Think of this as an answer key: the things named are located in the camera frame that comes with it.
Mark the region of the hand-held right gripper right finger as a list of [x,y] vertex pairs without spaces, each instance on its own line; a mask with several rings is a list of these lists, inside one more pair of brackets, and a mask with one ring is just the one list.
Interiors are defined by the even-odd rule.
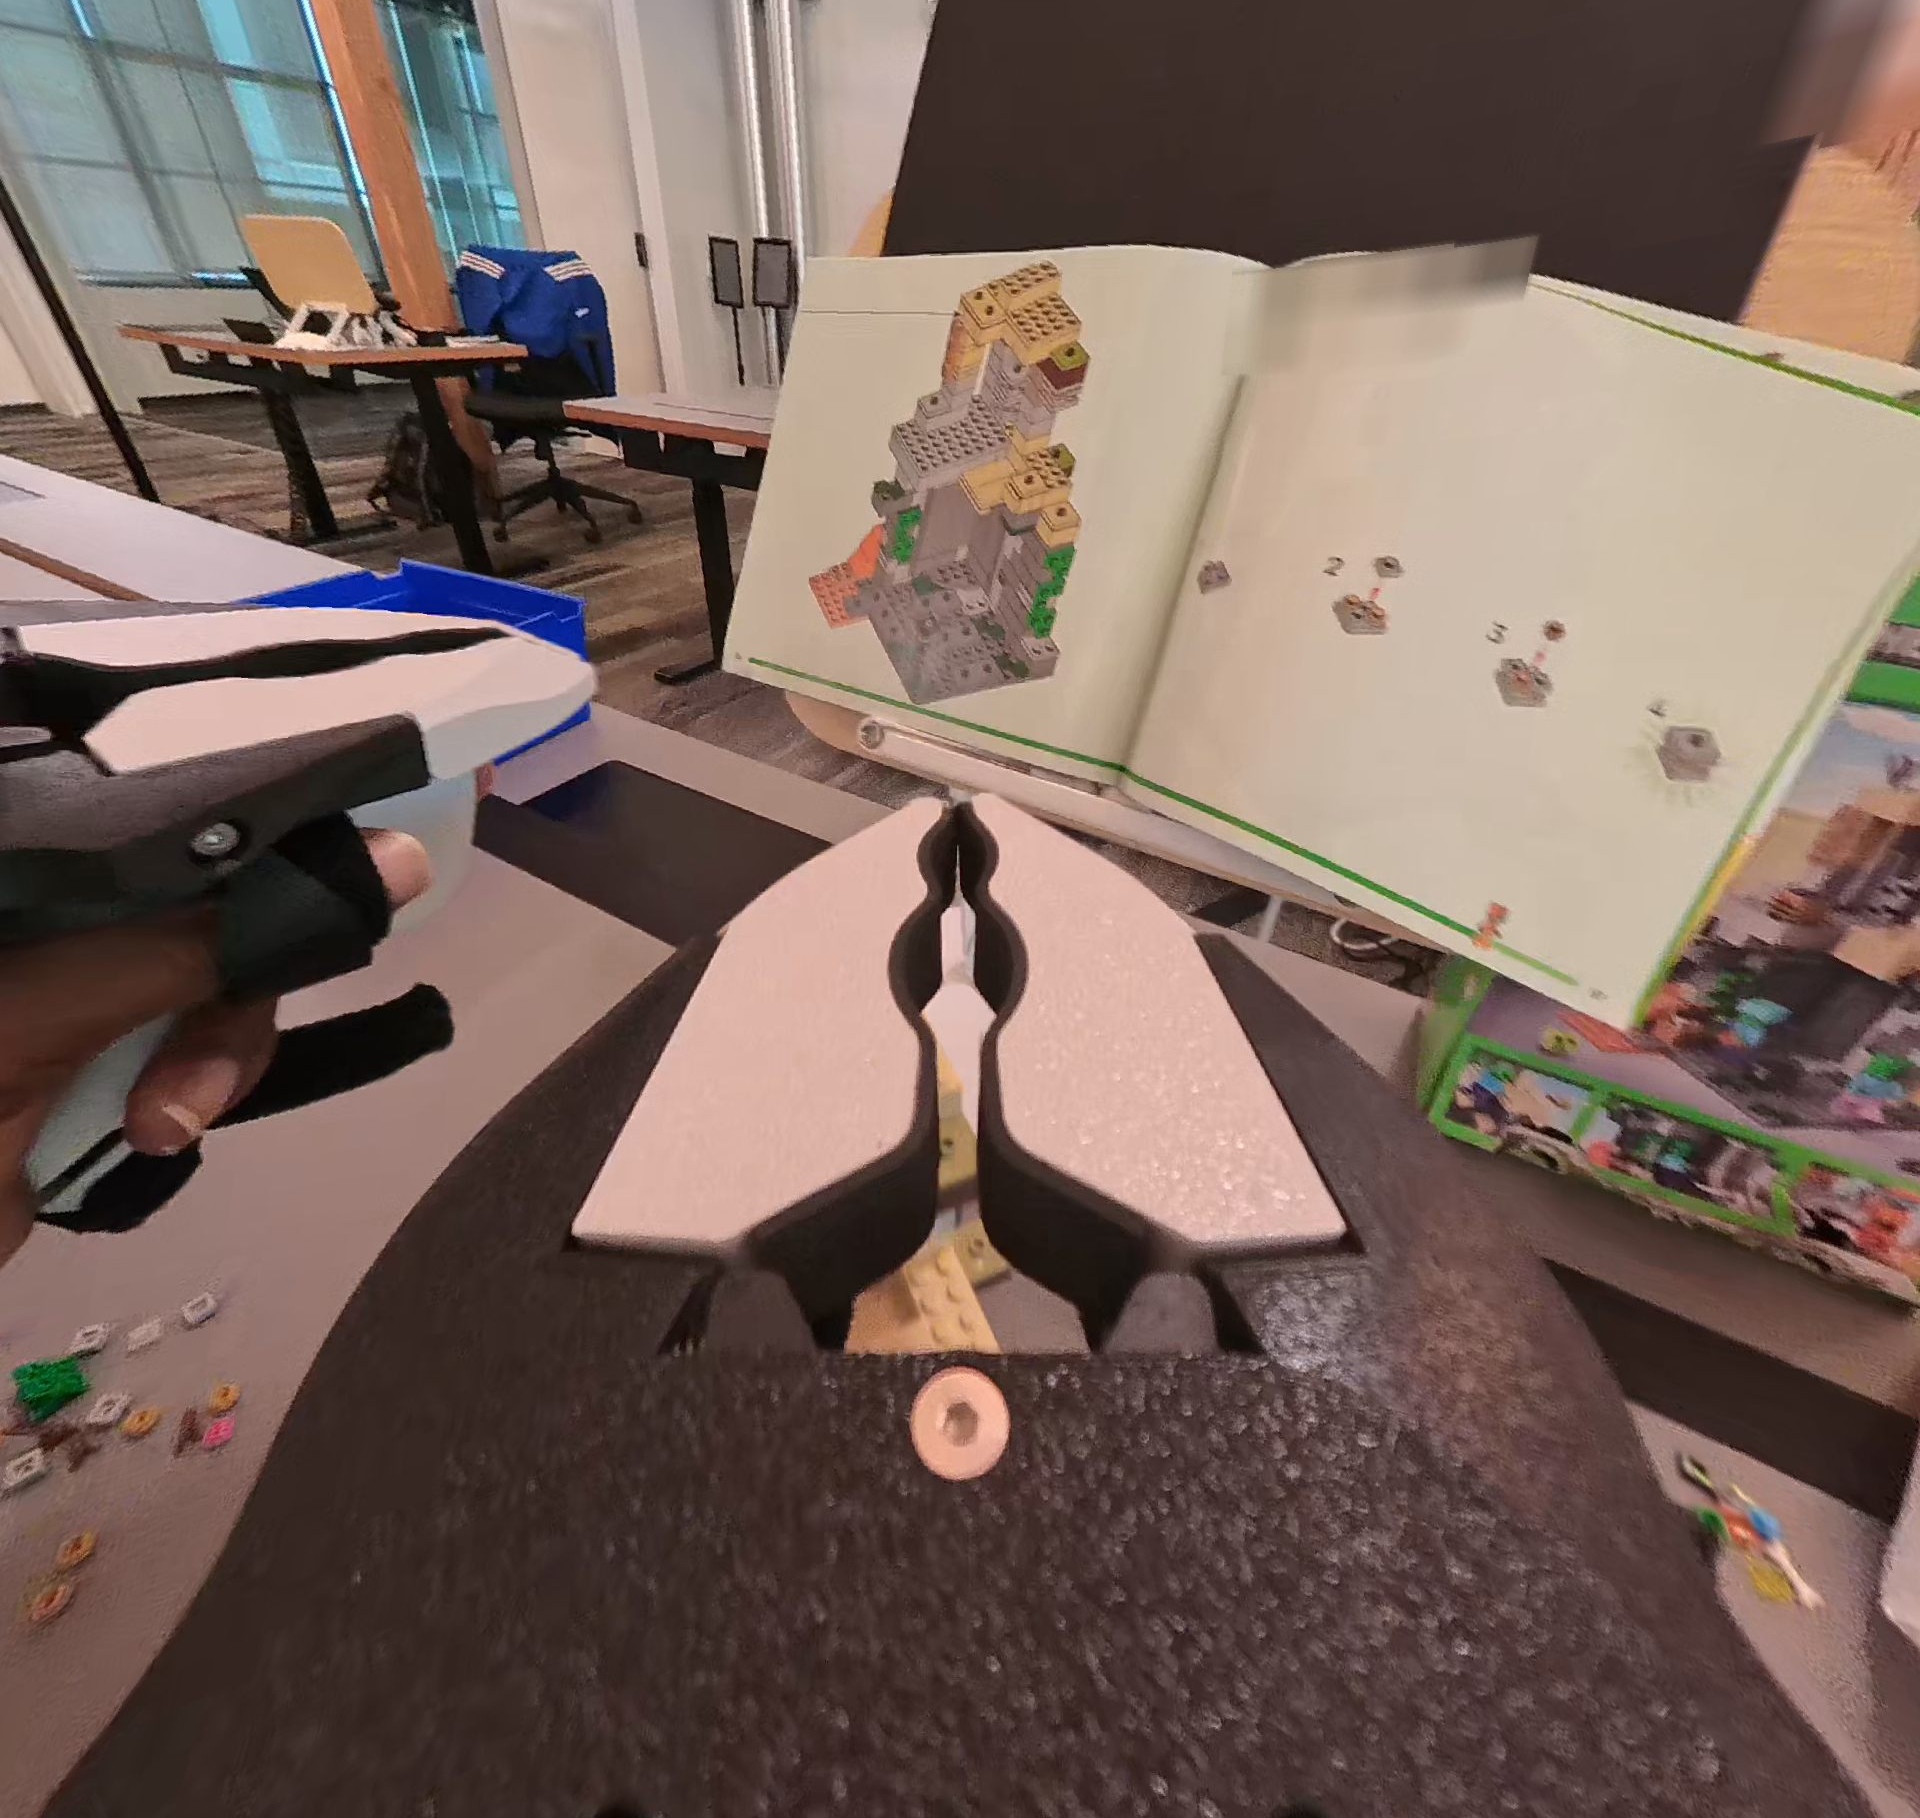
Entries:
[[1181,1254],[1340,1244],[1346,1218],[1191,927],[1020,806],[969,812],[976,968],[1009,945],[992,1057],[1012,1148]]

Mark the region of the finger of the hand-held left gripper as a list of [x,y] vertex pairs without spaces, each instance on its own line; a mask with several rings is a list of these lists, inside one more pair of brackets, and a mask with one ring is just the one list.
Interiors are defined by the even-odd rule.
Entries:
[[595,687],[587,660],[522,631],[84,631],[84,671],[132,676],[84,732],[116,776],[394,719],[430,780],[467,776]]
[[343,606],[5,610],[2,723],[77,739],[128,697],[215,679],[305,679],[516,638],[502,624]]

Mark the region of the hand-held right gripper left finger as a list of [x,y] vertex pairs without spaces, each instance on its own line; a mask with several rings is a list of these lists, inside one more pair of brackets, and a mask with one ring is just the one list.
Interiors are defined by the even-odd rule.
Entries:
[[924,1030],[893,959],[938,907],[921,855],[945,826],[910,803],[725,927],[572,1221],[581,1244],[743,1252],[907,1142]]

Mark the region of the tan brick plate assembly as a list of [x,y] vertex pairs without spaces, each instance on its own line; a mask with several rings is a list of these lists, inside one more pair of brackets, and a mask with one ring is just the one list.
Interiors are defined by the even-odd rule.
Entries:
[[909,1356],[997,1353],[983,1305],[1009,1266],[992,1247],[979,1207],[978,1104],[988,1007],[948,982],[926,1007],[935,1041],[938,1178],[933,1230],[898,1269],[853,1305],[846,1352]]

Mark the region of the instruction booklet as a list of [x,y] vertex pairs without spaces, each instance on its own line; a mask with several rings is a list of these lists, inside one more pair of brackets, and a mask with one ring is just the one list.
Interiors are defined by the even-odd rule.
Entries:
[[1915,580],[1915,374],[1531,252],[808,267],[727,669],[1638,1021]]

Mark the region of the wooden desk with black legs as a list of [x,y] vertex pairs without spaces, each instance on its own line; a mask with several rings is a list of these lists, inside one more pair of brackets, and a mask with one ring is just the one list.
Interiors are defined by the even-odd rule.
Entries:
[[729,491],[761,488],[773,418],[689,404],[665,396],[569,400],[564,418],[578,429],[615,442],[628,469],[683,479],[689,486],[707,616],[707,652],[685,664],[657,669],[653,679],[663,687],[685,687],[716,675],[722,669],[734,600]]
[[478,515],[476,466],[453,424],[447,388],[464,383],[492,366],[516,366],[529,353],[511,340],[457,336],[439,344],[350,344],[343,334],[293,334],[293,342],[255,342],[235,334],[195,334],[177,328],[121,325],[117,336],[162,353],[170,374],[183,379],[248,389],[261,399],[277,449],[300,510],[293,525],[302,542],[338,540],[339,524],[321,479],[295,400],[322,392],[352,395],[363,377],[404,383],[416,404],[426,439],[428,483],[437,488],[442,522],[450,529],[460,568],[496,578],[498,565]]

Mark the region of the blue plastic bin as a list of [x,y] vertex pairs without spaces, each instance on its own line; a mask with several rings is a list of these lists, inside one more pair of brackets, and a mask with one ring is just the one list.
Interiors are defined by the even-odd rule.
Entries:
[[[484,578],[433,564],[404,562],[392,574],[350,572],[303,582],[255,600],[255,606],[343,606],[403,614],[460,618],[502,624],[524,633],[551,653],[587,658],[585,604],[560,590],[526,582]],[[352,673],[305,679],[218,679],[203,683],[195,702],[181,702],[177,727],[197,754],[287,742],[314,732],[360,727],[398,717],[412,702],[428,700],[419,732],[431,760],[471,742],[479,727],[544,727],[514,750],[488,756],[494,768],[524,750],[540,746],[589,723],[595,691],[585,666],[572,680],[583,702],[562,719],[556,673],[532,673],[528,648],[485,646],[478,652],[437,658],[392,658]]]

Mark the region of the dark backpack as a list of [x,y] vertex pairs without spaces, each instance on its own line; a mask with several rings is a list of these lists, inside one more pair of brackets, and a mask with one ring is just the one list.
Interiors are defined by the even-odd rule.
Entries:
[[396,524],[430,530],[447,522],[444,493],[422,421],[404,413],[392,427],[367,503]]

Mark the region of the black office chair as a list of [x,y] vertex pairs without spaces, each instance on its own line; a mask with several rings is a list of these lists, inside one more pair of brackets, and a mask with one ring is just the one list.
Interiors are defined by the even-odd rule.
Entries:
[[505,542],[516,517],[529,510],[554,508],[574,514],[587,525],[589,545],[603,540],[592,514],[608,505],[640,522],[642,514],[630,497],[589,486],[564,471],[560,447],[583,435],[566,409],[575,400],[596,399],[603,392],[603,374],[596,360],[601,348],[595,340],[587,350],[560,354],[529,354],[522,360],[500,360],[484,366],[469,388],[467,416],[481,421],[498,452],[516,444],[529,444],[543,466],[537,483],[522,488],[500,488],[492,500],[492,537]]

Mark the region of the black floor lamp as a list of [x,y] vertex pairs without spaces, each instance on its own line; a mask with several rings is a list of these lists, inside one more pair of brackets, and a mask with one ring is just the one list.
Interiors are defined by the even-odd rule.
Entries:
[[162,493],[158,491],[146,461],[135,444],[132,434],[128,432],[128,426],[116,400],[110,399],[108,388],[105,385],[103,375],[85,348],[84,336],[79,334],[74,314],[67,310],[59,285],[41,261],[34,233],[7,182],[2,185],[2,220],[8,228],[8,234],[12,236],[12,247],[35,287],[37,300],[48,314],[52,331],[59,334],[64,359],[74,369],[79,385],[84,385],[85,396],[93,400],[94,416],[108,434],[108,440],[116,447],[132,479],[132,486],[142,498],[159,505]]

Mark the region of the white book stand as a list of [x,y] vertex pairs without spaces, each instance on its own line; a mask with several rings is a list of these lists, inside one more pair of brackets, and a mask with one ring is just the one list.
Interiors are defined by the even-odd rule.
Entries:
[[1191,923],[1239,933],[1410,993],[1430,989],[1438,953],[1402,927],[1224,841],[1148,811],[1105,782],[946,744],[858,707],[787,694],[800,724],[824,746],[950,801],[997,797],[1052,824],[1155,890]]

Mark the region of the blue jacket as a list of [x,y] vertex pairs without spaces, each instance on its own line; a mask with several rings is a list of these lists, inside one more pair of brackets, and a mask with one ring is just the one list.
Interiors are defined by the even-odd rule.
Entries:
[[534,359],[562,360],[585,379],[583,399],[615,389],[608,296],[572,252],[469,246],[453,270],[469,336],[524,344]]

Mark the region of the wooden pillar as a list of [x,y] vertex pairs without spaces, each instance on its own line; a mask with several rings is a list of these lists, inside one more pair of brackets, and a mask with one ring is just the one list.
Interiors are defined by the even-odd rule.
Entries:
[[459,306],[426,202],[374,0],[307,0],[403,318],[453,334]]

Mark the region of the cluster of small loose pieces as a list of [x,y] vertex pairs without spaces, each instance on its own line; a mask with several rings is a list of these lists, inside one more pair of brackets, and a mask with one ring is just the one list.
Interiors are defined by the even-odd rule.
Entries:
[[62,1352],[5,1372],[5,1630],[69,1618],[154,1494],[159,1470],[228,1447],[244,1377],[215,1356],[203,1290],[129,1321],[77,1327]]

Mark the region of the green toy set box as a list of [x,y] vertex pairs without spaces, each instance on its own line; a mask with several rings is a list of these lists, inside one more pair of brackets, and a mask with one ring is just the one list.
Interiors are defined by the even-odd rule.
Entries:
[[1915,586],[1642,1025],[1453,959],[1418,1094],[1452,1140],[1915,1309]]

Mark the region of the pile of colourful toy figures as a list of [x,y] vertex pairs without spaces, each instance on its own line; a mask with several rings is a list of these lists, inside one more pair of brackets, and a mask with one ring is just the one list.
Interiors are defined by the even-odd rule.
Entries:
[[1783,1529],[1773,1512],[1729,1482],[1717,1482],[1698,1459],[1675,1453],[1675,1470],[1688,1486],[1690,1514],[1711,1553],[1732,1553],[1745,1584],[1766,1602],[1821,1611],[1824,1597],[1797,1567]]

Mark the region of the black monitor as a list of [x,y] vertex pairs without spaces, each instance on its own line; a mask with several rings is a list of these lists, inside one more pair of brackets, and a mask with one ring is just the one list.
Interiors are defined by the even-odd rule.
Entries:
[[1734,320],[1804,139],[1811,0],[941,0],[887,255],[1308,255],[1532,239]]

